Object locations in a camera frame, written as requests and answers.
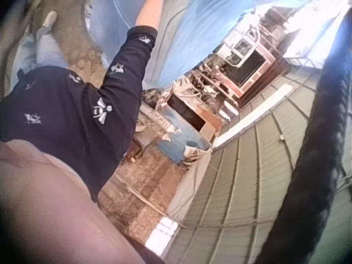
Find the metal frame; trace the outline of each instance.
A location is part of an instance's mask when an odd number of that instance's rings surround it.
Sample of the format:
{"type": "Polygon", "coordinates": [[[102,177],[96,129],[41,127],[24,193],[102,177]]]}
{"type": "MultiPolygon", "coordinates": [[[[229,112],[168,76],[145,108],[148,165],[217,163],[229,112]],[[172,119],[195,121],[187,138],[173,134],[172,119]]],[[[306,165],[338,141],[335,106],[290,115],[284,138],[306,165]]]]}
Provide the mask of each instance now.
{"type": "MultiPolygon", "coordinates": [[[[219,175],[220,175],[220,171],[221,171],[221,166],[222,166],[222,163],[223,163],[223,161],[224,161],[225,150],[226,150],[226,148],[224,148],[223,151],[222,151],[221,159],[220,159],[220,162],[219,162],[219,167],[218,167],[218,170],[216,171],[216,175],[215,175],[213,184],[212,184],[212,186],[211,186],[210,193],[209,193],[209,195],[208,195],[207,201],[206,201],[206,203],[205,203],[205,207],[204,207],[204,209],[203,209],[201,218],[200,218],[200,220],[199,220],[199,223],[200,223],[200,224],[203,222],[203,220],[204,220],[204,218],[205,218],[205,214],[206,214],[207,209],[208,209],[208,207],[209,207],[211,197],[213,196],[215,186],[216,186],[216,184],[217,184],[217,182],[218,182],[219,175]]],[[[182,263],[184,262],[184,260],[185,260],[185,258],[186,258],[186,255],[187,255],[189,249],[191,248],[191,246],[192,246],[192,244],[193,244],[193,242],[194,242],[194,240],[195,240],[195,237],[196,237],[196,235],[197,235],[197,233],[198,233],[198,230],[199,230],[199,227],[196,227],[196,229],[194,230],[193,235],[192,235],[192,237],[191,237],[191,239],[190,239],[190,241],[189,241],[189,243],[188,243],[188,245],[187,245],[187,247],[186,247],[185,252],[183,252],[182,258],[181,258],[181,260],[179,261],[180,264],[182,264],[182,263]]]]}
{"type": "Polygon", "coordinates": [[[235,30],[239,35],[242,36],[242,38],[240,39],[240,41],[244,39],[245,41],[249,42],[249,44],[252,45],[251,49],[247,52],[246,55],[242,55],[242,54],[239,53],[235,48],[231,48],[230,45],[228,45],[228,44],[226,43],[226,40],[223,41],[223,44],[224,44],[226,47],[228,47],[228,48],[231,50],[232,53],[235,53],[238,57],[240,57],[241,61],[240,61],[237,65],[231,63],[229,60],[227,60],[227,58],[224,58],[224,57],[220,56],[219,54],[216,54],[216,55],[219,56],[220,58],[222,58],[226,63],[228,63],[228,64],[231,65],[232,67],[240,68],[240,67],[246,62],[246,60],[252,55],[252,53],[255,51],[255,49],[257,49],[257,47],[258,47],[258,45],[259,45],[259,43],[260,43],[261,34],[260,34],[259,27],[258,27],[257,25],[252,26],[252,27],[255,28],[255,29],[257,30],[257,33],[258,33],[258,39],[257,39],[255,42],[252,40],[251,37],[249,37],[249,36],[246,35],[247,33],[246,33],[245,35],[242,35],[241,33],[237,32],[237,31],[235,30]]]}
{"type": "MultiPolygon", "coordinates": [[[[229,196],[229,199],[227,201],[227,205],[226,205],[226,212],[225,212],[225,215],[224,215],[224,218],[223,218],[223,221],[222,221],[222,225],[225,225],[227,223],[227,220],[228,220],[228,217],[229,217],[229,213],[230,213],[230,208],[231,208],[231,205],[232,205],[232,201],[233,201],[233,197],[234,197],[234,193],[235,193],[235,187],[236,187],[236,181],[237,181],[237,172],[238,172],[238,160],[239,160],[239,157],[240,157],[240,136],[238,137],[237,139],[237,152],[236,152],[236,160],[235,160],[235,168],[234,168],[234,173],[233,173],[233,179],[232,179],[232,186],[231,186],[231,193],[230,193],[230,196],[229,196]]],[[[216,252],[219,248],[219,245],[220,245],[220,241],[221,241],[221,238],[222,238],[222,235],[224,233],[224,228],[221,228],[220,232],[219,232],[219,235],[218,235],[218,238],[216,240],[216,243],[213,247],[213,250],[212,250],[212,253],[211,253],[211,256],[209,257],[207,263],[212,263],[214,258],[215,258],[215,255],[216,255],[216,252]]]]}
{"type": "MultiPolygon", "coordinates": [[[[261,157],[260,157],[260,144],[259,144],[259,136],[258,136],[258,128],[257,123],[254,122],[254,133],[255,133],[255,142],[256,142],[256,152],[257,152],[257,203],[255,210],[255,219],[258,220],[260,217],[260,209],[261,209],[261,157]]],[[[249,246],[249,252],[246,260],[246,264],[251,264],[253,261],[253,253],[258,235],[258,225],[253,226],[252,237],[249,246]]]]}

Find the person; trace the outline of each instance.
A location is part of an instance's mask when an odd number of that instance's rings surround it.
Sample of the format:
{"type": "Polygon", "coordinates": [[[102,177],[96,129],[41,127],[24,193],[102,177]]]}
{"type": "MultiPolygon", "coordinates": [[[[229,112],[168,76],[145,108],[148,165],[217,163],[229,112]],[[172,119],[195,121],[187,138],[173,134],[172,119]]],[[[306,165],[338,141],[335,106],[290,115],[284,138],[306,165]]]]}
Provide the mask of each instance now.
{"type": "Polygon", "coordinates": [[[36,43],[25,33],[1,102],[2,249],[29,263],[163,263],[94,203],[131,142],[162,5],[146,0],[100,89],[68,69],[51,35],[57,12],[36,43]]]}

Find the blue tarp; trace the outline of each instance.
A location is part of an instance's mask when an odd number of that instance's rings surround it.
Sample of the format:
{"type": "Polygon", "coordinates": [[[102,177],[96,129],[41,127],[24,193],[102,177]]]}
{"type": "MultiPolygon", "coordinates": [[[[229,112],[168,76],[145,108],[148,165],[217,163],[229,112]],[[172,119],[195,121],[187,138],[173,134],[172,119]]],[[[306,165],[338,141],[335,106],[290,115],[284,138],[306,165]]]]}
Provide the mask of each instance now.
{"type": "MultiPolygon", "coordinates": [[[[307,0],[190,0],[154,87],[165,87],[206,58],[238,18],[258,4],[298,7],[307,0]]],[[[93,3],[91,34],[109,65],[126,39],[144,0],[99,0],[93,3]]]]}

